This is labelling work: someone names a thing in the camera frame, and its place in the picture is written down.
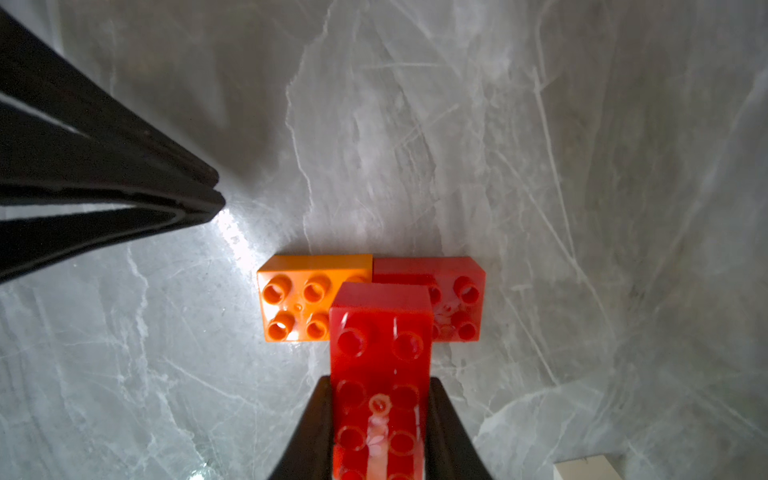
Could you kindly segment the orange square lego brick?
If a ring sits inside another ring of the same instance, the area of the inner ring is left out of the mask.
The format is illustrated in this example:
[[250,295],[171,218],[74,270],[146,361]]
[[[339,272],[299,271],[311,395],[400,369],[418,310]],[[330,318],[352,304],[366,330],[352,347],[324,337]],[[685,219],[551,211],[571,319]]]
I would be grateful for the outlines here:
[[345,282],[369,283],[373,256],[275,255],[257,271],[268,342],[326,341],[329,310]]

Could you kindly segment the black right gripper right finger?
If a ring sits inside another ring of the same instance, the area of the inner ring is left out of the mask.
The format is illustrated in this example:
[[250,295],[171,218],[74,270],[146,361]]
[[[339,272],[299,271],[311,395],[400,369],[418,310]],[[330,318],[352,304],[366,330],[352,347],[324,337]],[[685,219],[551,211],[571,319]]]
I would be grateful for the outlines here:
[[429,385],[425,463],[427,479],[492,479],[436,377]]

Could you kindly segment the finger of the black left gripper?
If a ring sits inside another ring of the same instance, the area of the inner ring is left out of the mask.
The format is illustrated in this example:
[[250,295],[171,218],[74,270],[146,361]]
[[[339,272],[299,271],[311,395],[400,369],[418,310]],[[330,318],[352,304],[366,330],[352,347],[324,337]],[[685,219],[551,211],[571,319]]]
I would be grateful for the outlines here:
[[6,11],[1,12],[1,92],[90,138],[166,160],[203,185],[219,181],[213,167],[115,100]]
[[1,281],[92,250],[207,223],[224,206],[214,192],[202,203],[154,198],[127,208],[3,220]]

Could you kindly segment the red long lego brick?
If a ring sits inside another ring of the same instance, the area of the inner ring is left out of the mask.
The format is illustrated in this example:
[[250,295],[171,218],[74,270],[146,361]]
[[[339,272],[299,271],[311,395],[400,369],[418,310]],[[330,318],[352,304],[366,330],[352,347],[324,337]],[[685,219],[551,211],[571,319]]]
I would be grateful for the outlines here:
[[426,287],[342,285],[330,309],[333,478],[423,478],[432,330]]

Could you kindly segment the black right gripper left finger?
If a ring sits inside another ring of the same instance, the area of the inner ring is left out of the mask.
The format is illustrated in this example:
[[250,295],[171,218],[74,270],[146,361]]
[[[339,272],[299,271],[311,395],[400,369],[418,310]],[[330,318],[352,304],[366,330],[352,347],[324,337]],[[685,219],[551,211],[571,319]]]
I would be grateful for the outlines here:
[[332,478],[332,385],[321,377],[269,480],[328,480]]

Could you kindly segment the red square lego brick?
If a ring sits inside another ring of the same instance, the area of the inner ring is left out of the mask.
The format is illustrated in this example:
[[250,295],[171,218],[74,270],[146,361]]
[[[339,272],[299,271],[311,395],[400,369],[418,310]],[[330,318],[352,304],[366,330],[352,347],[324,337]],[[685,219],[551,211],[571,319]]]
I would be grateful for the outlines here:
[[475,342],[481,333],[486,273],[470,257],[385,257],[373,260],[373,281],[428,289],[435,342]]

